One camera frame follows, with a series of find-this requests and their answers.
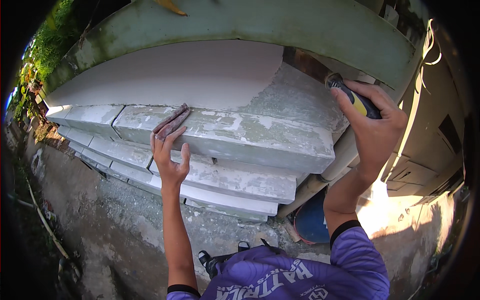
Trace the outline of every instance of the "white wall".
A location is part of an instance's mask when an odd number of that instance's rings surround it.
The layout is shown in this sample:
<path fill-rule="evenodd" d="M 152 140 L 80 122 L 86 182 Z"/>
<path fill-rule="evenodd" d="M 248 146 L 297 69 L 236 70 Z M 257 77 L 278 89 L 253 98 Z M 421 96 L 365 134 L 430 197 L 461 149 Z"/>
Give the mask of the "white wall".
<path fill-rule="evenodd" d="M 272 82 L 283 47 L 219 40 L 142 49 L 95 66 L 47 96 L 47 104 L 247 105 Z"/>

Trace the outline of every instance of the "stacked concrete slab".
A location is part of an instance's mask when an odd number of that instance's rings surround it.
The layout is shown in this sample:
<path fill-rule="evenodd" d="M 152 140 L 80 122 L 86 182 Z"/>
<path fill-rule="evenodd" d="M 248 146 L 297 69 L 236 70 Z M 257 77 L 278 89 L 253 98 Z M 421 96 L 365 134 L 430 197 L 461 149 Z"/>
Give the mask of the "stacked concrete slab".
<path fill-rule="evenodd" d="M 149 146 L 151 130 L 176 107 L 98 105 L 51 108 L 75 155 L 102 171 L 161 196 Z M 321 173 L 335 158 L 329 130 L 282 118 L 193 108 L 175 142 L 192 152 L 180 189 L 186 204 L 240 219 L 266 221 L 295 199 L 297 179 Z"/>

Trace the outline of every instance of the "hand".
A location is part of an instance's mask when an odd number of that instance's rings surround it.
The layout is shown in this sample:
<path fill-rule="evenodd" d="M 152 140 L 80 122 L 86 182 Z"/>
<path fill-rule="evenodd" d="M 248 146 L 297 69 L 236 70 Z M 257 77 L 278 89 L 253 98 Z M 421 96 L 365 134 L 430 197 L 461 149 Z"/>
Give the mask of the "hand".
<path fill-rule="evenodd" d="M 360 157 L 357 170 L 367 181 L 373 182 L 393 152 L 408 118 L 381 87 L 347 79 L 344 83 L 352 91 L 369 98 L 382 115 L 381 120 L 367 118 L 353 107 L 342 90 L 330 90 L 355 133 Z"/>
<path fill-rule="evenodd" d="M 153 159 L 158 167 L 162 179 L 162 195 L 164 193 L 180 193 L 180 185 L 190 171 L 190 148 L 187 143 L 181 147 L 181 163 L 173 162 L 170 158 L 173 142 L 185 132 L 187 127 L 183 126 L 169 134 L 165 142 L 155 138 L 154 144 L 150 144 L 153 152 Z"/>

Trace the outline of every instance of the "green painted beam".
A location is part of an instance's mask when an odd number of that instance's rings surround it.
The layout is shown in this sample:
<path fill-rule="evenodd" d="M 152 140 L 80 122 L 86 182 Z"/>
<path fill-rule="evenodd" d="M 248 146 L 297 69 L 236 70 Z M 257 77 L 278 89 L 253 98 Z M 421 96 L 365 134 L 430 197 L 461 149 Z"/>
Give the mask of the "green painted beam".
<path fill-rule="evenodd" d="M 396 89 L 415 48 L 354 0 L 183 0 L 177 15 L 152 0 L 115 12 L 75 44 L 46 82 L 47 94 L 107 60 L 154 46 L 242 39 L 293 46 L 336 59 Z"/>

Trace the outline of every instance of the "yellow and black handle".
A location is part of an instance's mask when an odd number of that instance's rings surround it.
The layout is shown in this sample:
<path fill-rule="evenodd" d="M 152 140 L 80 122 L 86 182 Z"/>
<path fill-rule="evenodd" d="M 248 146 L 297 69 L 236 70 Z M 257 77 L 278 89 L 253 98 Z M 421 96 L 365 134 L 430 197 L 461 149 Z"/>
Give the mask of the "yellow and black handle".
<path fill-rule="evenodd" d="M 325 86 L 328 90 L 337 87 L 347 94 L 353 106 L 364 116 L 370 119 L 381 119 L 380 110 L 372 103 L 370 99 L 350 90 L 344 83 L 339 73 L 333 73 L 325 78 Z"/>

